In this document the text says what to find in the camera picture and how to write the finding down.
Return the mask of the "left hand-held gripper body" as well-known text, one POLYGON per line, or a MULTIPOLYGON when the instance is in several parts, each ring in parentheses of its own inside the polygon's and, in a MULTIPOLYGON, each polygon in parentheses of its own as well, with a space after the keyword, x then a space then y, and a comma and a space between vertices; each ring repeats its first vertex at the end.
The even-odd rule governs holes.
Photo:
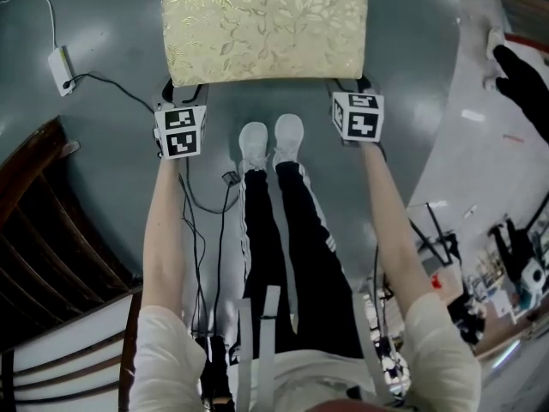
POLYGON ((176 160, 199 155, 207 122, 207 106, 159 103, 154 110, 154 140, 158 157, 176 160))

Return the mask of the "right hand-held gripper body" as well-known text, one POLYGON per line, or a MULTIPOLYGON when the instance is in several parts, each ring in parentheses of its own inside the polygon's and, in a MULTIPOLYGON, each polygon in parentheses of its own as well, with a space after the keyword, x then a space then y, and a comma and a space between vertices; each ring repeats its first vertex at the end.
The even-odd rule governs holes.
POLYGON ((331 94, 331 120, 344 146, 356 147, 362 142, 380 143, 384 101, 384 96, 373 90, 331 94))

